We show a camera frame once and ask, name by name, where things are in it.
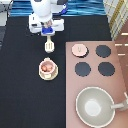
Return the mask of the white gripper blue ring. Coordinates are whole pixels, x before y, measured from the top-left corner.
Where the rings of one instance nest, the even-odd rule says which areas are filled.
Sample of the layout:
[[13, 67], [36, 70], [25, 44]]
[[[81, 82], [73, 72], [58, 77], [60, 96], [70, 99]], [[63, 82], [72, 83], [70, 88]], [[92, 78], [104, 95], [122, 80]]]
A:
[[40, 22], [33, 13], [29, 15], [29, 30], [34, 34], [40, 33], [42, 36], [52, 36], [56, 31], [64, 30], [64, 19], [51, 19], [49, 22]]

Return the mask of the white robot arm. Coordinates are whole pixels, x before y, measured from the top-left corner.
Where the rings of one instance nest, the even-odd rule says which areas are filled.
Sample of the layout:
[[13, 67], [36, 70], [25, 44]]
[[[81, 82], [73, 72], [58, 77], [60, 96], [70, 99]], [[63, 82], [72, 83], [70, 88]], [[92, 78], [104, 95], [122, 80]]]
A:
[[41, 33], [45, 36], [64, 30], [64, 20], [55, 19], [54, 15], [67, 11], [67, 0], [30, 0], [30, 3], [33, 10], [29, 15], [31, 33]]

